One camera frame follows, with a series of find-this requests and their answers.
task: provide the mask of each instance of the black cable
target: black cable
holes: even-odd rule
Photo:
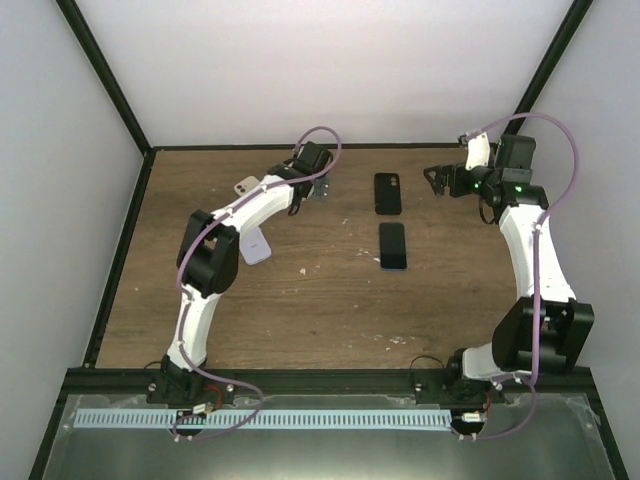
[[[418,355],[416,358],[411,360],[411,363],[409,364],[409,370],[411,370],[413,368],[413,364],[415,363],[415,361],[420,359],[420,358],[426,358],[428,360],[434,360],[434,361],[438,362],[443,369],[447,368],[447,367],[444,366],[444,363],[442,363],[442,360],[440,360],[437,357],[434,357],[434,356],[431,356],[431,355]]]
[[[481,196],[478,195],[478,212],[480,213],[480,218],[485,225],[495,225],[498,223],[496,221],[496,217],[493,217],[491,220],[487,220],[487,217],[484,216],[484,200]]]
[[[142,367],[143,370],[146,370],[147,368],[149,368],[151,365],[160,365],[162,364],[162,362],[160,360],[154,360],[153,362],[149,362],[147,363],[144,367]]]

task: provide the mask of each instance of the smartphone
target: smartphone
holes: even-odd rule
[[[373,177],[375,209],[378,215],[400,215],[400,176],[397,173],[376,173]]]
[[[380,267],[383,270],[406,270],[407,248],[404,241],[404,225],[380,224]]]
[[[238,182],[233,187],[233,190],[239,197],[242,197],[253,190],[259,183],[260,180],[256,177],[247,177]],[[242,240],[240,240],[240,253],[247,265],[255,265],[271,256],[271,247],[267,243],[267,239],[264,238],[260,227],[254,228],[242,237]]]

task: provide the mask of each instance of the phone case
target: phone case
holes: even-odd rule
[[[256,177],[247,177],[238,182],[233,187],[233,190],[239,197],[242,197],[253,190],[259,183],[260,181]],[[242,240],[240,240],[240,253],[247,265],[255,265],[271,256],[271,247],[267,239],[264,238],[260,227],[253,229],[242,237]]]
[[[376,173],[373,177],[375,210],[378,215],[400,215],[400,176],[397,173]]]

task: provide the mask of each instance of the metal bracket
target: metal bracket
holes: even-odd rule
[[[422,173],[429,185],[431,185],[433,193],[440,197],[444,195],[445,187],[450,186],[449,178],[453,174],[453,165],[438,165],[425,168]]]
[[[317,178],[313,182],[313,193],[309,197],[310,200],[316,200],[319,202],[326,202],[329,200],[329,176],[325,175],[322,178]]]

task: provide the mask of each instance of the white phone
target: white phone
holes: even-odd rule
[[[253,190],[260,181],[256,177],[247,177],[238,182],[233,190],[242,197],[246,193]],[[256,227],[246,234],[240,241],[240,253],[247,265],[255,265],[271,256],[271,247],[264,238],[264,234],[260,227]]]

